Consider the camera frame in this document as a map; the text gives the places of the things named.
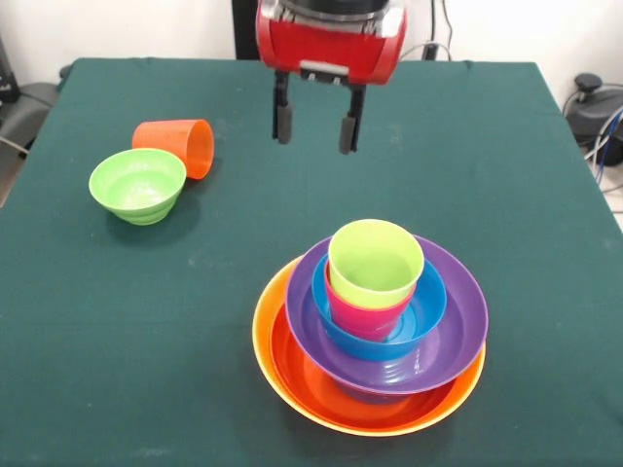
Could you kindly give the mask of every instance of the bowl rim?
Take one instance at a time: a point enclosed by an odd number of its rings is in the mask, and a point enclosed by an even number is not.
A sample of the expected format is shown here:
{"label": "bowl rim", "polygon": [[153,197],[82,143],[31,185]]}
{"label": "bowl rim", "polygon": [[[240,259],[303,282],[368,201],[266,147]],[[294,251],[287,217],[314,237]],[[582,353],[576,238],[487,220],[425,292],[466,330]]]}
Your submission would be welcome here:
{"label": "bowl rim", "polygon": [[[157,153],[157,154],[161,154],[162,156],[166,156],[168,158],[170,158],[171,160],[175,160],[175,164],[177,164],[178,167],[181,168],[181,172],[179,173],[180,177],[179,180],[175,180],[176,182],[178,182],[178,187],[172,191],[171,193],[167,194],[166,198],[163,199],[162,201],[159,201],[157,203],[154,204],[149,204],[146,206],[141,206],[141,207],[137,207],[137,208],[132,208],[132,209],[127,209],[127,208],[123,208],[120,206],[117,206],[115,204],[106,202],[104,199],[102,199],[101,197],[99,197],[95,190],[93,189],[93,180],[95,179],[97,172],[99,172],[101,170],[101,168],[105,165],[107,165],[108,163],[113,162],[116,159],[122,159],[123,157],[127,156],[128,154],[136,154],[136,153]],[[91,172],[91,176],[89,177],[89,192],[91,193],[91,196],[93,197],[93,199],[95,199],[99,204],[101,204],[103,207],[105,207],[108,210],[113,210],[113,211],[120,211],[120,212],[136,212],[136,211],[141,211],[143,209],[150,209],[153,207],[156,207],[160,204],[164,204],[168,201],[170,201],[172,198],[175,198],[180,191],[182,190],[182,188],[184,187],[184,182],[186,181],[186,176],[187,176],[187,170],[186,170],[186,165],[184,164],[183,161],[181,161],[177,156],[175,156],[173,153],[169,152],[169,151],[165,151],[163,149],[158,149],[158,148],[135,148],[135,149],[127,149],[124,151],[121,151],[119,153],[115,153],[111,156],[108,156],[106,159],[104,159],[103,161],[101,161]]]}
{"label": "bowl rim", "polygon": [[330,315],[327,315],[326,310],[323,310],[320,307],[320,304],[318,303],[318,300],[316,298],[316,294],[313,292],[313,282],[315,281],[315,276],[317,274],[317,271],[320,268],[325,269],[327,267],[328,263],[329,263],[328,255],[324,255],[322,257],[322,259],[316,265],[315,269],[313,270],[313,277],[311,278],[311,295],[313,296],[313,301],[315,303],[315,307],[317,308],[318,315],[320,316],[320,320],[322,321],[323,325],[324,326],[329,326],[332,331],[337,332],[343,338],[346,338],[346,339],[348,339],[351,342],[355,342],[357,344],[363,344],[363,345],[366,345],[366,346],[369,346],[371,348],[375,348],[375,349],[378,349],[378,350],[389,349],[389,348],[399,348],[399,347],[405,347],[405,346],[413,345],[414,343],[417,343],[417,342],[421,341],[423,338],[425,338],[426,336],[428,336],[428,334],[430,334],[439,325],[439,323],[443,319],[444,315],[446,314],[446,306],[448,305],[448,291],[446,290],[446,284],[444,284],[443,278],[441,277],[441,274],[439,273],[437,268],[430,261],[425,260],[425,264],[428,267],[430,267],[431,273],[435,276],[436,279],[438,279],[440,281],[441,286],[442,286],[442,290],[443,290],[443,294],[444,294],[442,311],[439,314],[439,316],[437,317],[437,319],[434,321],[434,324],[429,329],[427,329],[425,333],[422,333],[421,335],[417,335],[416,337],[411,338],[408,341],[403,341],[403,342],[367,341],[365,339],[359,338],[358,336],[354,336],[353,334],[348,333],[347,331],[345,331],[344,329],[342,329],[340,326],[338,326],[337,324],[335,324],[333,322],[333,319],[331,319]]}

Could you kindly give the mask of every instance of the plastic bowl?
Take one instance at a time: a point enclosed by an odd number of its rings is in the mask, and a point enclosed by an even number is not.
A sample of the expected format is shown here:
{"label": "plastic bowl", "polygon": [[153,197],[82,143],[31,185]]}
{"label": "plastic bowl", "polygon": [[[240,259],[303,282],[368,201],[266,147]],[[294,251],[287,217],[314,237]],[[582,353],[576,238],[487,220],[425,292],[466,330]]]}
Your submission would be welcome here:
{"label": "plastic bowl", "polygon": [[333,322],[347,333],[366,341],[384,341],[395,328],[400,315],[409,306],[413,293],[405,297],[399,304],[389,308],[369,309],[354,306],[342,300],[333,290],[327,255],[324,256],[321,263],[324,265],[324,287]]}
{"label": "plastic bowl", "polygon": [[416,348],[418,342],[439,324],[444,315],[447,303],[446,287],[437,269],[426,261],[418,289],[387,340],[374,342],[353,336],[331,319],[331,309],[324,287],[323,272],[326,261],[326,257],[323,258],[315,268],[311,281],[313,300],[329,339],[352,357],[374,362],[403,357]]}
{"label": "plastic bowl", "polygon": [[161,221],[175,204],[186,180],[184,163],[160,149],[131,149],[101,162],[91,174],[93,198],[136,226]]}
{"label": "plastic bowl", "polygon": [[341,227],[329,244],[333,290],[351,305],[387,308],[408,297],[424,267],[418,241],[388,221],[363,219]]}
{"label": "plastic bowl", "polygon": [[457,379],[419,392],[396,405],[353,400],[303,351],[290,331],[283,299],[300,258],[266,286],[253,316],[253,349],[266,381],[293,410],[322,426],[350,435],[388,437],[423,430],[454,413],[475,388],[485,364],[485,346]]}

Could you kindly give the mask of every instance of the orange bowl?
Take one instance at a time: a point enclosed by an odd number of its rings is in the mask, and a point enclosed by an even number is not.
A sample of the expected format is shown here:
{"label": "orange bowl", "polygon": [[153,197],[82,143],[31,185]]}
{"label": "orange bowl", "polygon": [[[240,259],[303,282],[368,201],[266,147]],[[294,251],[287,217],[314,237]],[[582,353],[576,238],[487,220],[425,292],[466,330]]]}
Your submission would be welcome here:
{"label": "orange bowl", "polygon": [[333,430],[359,436],[397,436],[422,430],[467,399],[480,377],[486,349],[457,379],[392,404],[373,405],[346,395],[305,355],[290,333],[285,290],[299,259],[269,282],[255,308],[253,347],[264,377],[290,407]]}

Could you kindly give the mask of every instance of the table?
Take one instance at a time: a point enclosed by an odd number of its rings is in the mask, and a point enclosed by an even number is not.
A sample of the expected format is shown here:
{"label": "table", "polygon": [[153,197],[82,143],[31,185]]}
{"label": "table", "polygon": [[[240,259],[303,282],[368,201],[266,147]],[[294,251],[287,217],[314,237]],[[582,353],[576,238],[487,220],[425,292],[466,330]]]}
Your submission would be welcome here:
{"label": "table", "polygon": [[[533,64],[404,63],[338,153],[344,89],[293,80],[271,139],[255,62],[81,59],[0,211],[0,463],[623,465],[623,237]],[[206,118],[209,178],[125,224],[88,179],[142,121]],[[473,271],[485,370],[428,430],[317,426],[251,344],[273,274],[344,223],[397,222]]]}

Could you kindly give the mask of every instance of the wire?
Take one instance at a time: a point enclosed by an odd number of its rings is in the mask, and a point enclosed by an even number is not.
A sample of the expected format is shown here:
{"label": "wire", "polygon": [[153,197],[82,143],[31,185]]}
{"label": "wire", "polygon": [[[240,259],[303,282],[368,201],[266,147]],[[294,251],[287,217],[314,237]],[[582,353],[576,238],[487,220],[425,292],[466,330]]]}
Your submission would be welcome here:
{"label": "wire", "polygon": [[20,146],[18,143],[14,143],[10,139],[5,138],[4,136],[0,136],[0,143],[4,143],[7,146],[11,146],[13,149],[17,149],[21,153],[28,154],[28,150],[23,146]]}
{"label": "wire", "polygon": [[602,193],[606,195],[608,193],[616,192],[617,190],[620,190],[622,188],[623,188],[623,183],[620,185],[617,185],[616,187],[608,188],[607,190],[602,190]]}
{"label": "wire", "polygon": [[23,90],[19,90],[19,95],[23,95],[24,97],[28,97],[29,99],[36,100],[40,104],[45,105],[46,107],[52,109],[54,106],[50,102],[42,99],[41,97],[37,97],[36,95],[32,95],[28,92],[24,92]]}
{"label": "wire", "polygon": [[414,52],[417,49],[421,49],[422,47],[426,47],[426,46],[441,47],[444,51],[446,51],[446,54],[448,54],[448,61],[452,61],[452,54],[450,54],[450,49],[448,49],[447,46],[441,44],[440,42],[431,42],[431,41],[422,42],[421,44],[417,44],[416,46],[410,47],[400,56],[400,59],[402,60],[405,56],[407,56],[411,52]]}
{"label": "wire", "polygon": [[570,95],[567,100],[565,101],[565,105],[563,105],[563,115],[566,117],[567,116],[567,110],[568,110],[568,106],[571,104],[571,102],[582,93],[581,90],[577,90],[576,92],[574,92],[572,95]]}
{"label": "wire", "polygon": [[[620,88],[623,89],[623,84],[621,83],[603,83],[600,86],[600,89],[603,88]],[[577,90],[576,92],[574,92],[572,95],[570,95],[567,100],[565,101],[565,104],[563,105],[563,115],[566,117],[567,116],[567,110],[568,110],[568,106],[572,103],[572,101],[579,96],[582,93],[581,90]]]}
{"label": "wire", "polygon": [[450,35],[448,36],[448,49],[449,49],[450,46],[452,45],[452,35],[455,33],[455,31],[452,28],[452,24],[450,23],[450,20],[448,19],[448,9],[446,8],[446,0],[441,0],[441,6],[444,9],[444,18],[446,19],[446,24],[448,24],[448,29],[450,29]]}
{"label": "wire", "polygon": [[595,147],[593,148],[593,164],[592,164],[592,171],[593,174],[595,175],[595,178],[598,179],[598,172],[597,172],[597,153],[599,152],[601,146],[600,144],[602,143],[602,138],[604,137],[604,133],[607,129],[610,128],[610,124],[612,124],[612,122],[614,120],[616,120],[616,124],[614,125],[613,128],[616,128],[618,123],[621,120],[621,114],[623,113],[623,105],[620,106],[618,109],[616,109],[616,111],[614,111],[612,113],[612,115],[610,115],[607,120],[604,122],[604,125],[600,128],[599,132],[597,133],[597,138],[595,139]]}
{"label": "wire", "polygon": [[435,29],[437,22],[437,14],[435,13],[435,0],[430,0],[430,42],[435,40]]}
{"label": "wire", "polygon": [[605,155],[607,154],[607,148],[610,146],[610,140],[612,139],[612,133],[616,129],[618,123],[621,121],[621,115],[619,114],[618,118],[614,119],[610,124],[610,127],[607,131],[607,141],[604,146],[604,150],[602,151],[602,159],[600,160],[600,170],[599,170],[599,178],[597,179],[598,185],[602,183],[602,178],[604,178],[604,167],[605,167]]}

